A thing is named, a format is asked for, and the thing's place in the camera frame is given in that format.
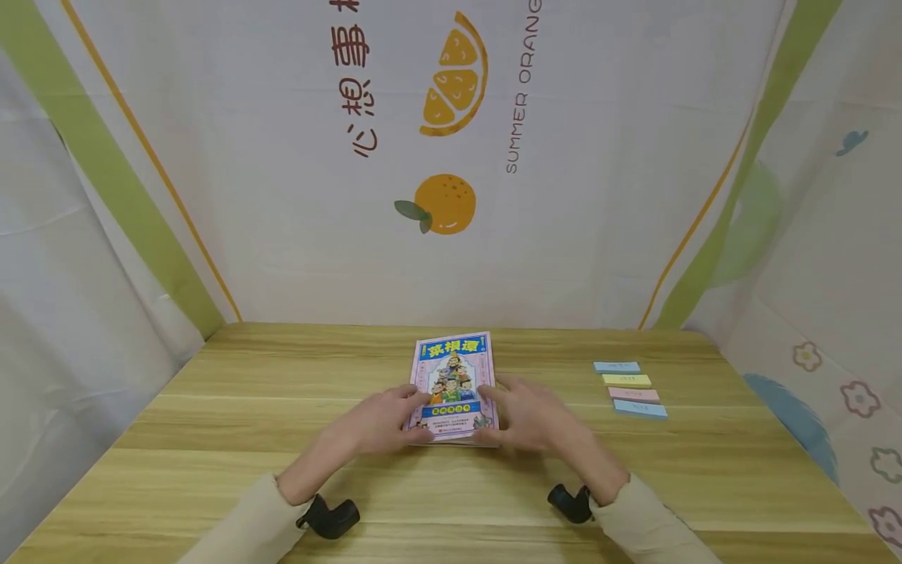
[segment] orange illustration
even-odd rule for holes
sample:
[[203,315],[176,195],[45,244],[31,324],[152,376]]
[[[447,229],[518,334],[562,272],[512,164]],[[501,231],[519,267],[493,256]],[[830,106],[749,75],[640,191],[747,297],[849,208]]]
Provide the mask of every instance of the orange illustration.
[[476,212],[476,193],[466,180],[454,174],[437,174],[423,180],[413,201],[395,202],[398,213],[419,222],[420,233],[460,233]]
[[465,15],[458,12],[454,21],[458,27],[448,34],[438,58],[439,65],[452,68],[432,77],[436,87],[428,90],[423,105],[427,124],[419,129],[424,135],[441,137],[464,129],[485,97],[489,55],[483,39]]

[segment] blue bird illustration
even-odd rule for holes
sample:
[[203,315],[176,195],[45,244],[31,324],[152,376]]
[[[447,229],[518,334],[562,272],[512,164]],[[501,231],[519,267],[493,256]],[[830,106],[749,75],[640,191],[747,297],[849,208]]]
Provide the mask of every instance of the blue bird illustration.
[[743,377],[749,388],[767,404],[783,426],[808,452],[808,456],[821,467],[834,484],[838,485],[836,453],[833,452],[830,435],[827,434],[817,414],[783,384],[760,374],[746,374]]
[[846,134],[842,139],[842,149],[836,152],[836,156],[842,157],[844,154],[848,153],[855,147],[857,147],[862,141],[868,138],[868,130],[865,129],[862,132],[850,131]]

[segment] beige sleeve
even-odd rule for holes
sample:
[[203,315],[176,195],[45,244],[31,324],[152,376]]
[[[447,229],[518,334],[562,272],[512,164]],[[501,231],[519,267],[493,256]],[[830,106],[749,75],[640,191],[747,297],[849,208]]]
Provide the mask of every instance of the beige sleeve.
[[307,525],[299,529],[295,522],[309,507],[309,502],[289,505],[279,493],[275,476],[261,476],[179,564],[276,564],[307,530]]
[[614,503],[589,506],[605,534],[636,564],[720,564],[714,554],[651,488],[635,476]]

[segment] orange slice illustration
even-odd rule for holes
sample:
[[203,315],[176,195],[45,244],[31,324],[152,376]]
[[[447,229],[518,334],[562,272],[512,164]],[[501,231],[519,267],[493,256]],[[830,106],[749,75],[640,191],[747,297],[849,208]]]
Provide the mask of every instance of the orange slice illustration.
[[432,77],[435,83],[426,93],[419,132],[432,137],[455,134],[464,129],[483,102],[489,78],[489,55],[476,28],[457,13],[457,27],[445,39],[438,64],[445,69]]

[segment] black wrist strap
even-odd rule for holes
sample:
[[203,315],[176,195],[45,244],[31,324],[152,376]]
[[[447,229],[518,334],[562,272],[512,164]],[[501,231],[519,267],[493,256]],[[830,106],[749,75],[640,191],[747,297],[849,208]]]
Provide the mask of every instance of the black wrist strap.
[[579,524],[592,519],[589,509],[589,488],[579,488],[576,497],[570,495],[563,484],[554,486],[548,493],[548,502],[561,512],[568,521]]
[[357,506],[353,501],[345,499],[338,507],[330,510],[323,496],[316,494],[310,503],[310,508],[295,524],[299,529],[305,524],[309,525],[310,529],[313,529],[313,532],[322,538],[334,541],[350,531],[358,521],[360,521],[360,512],[357,511]]

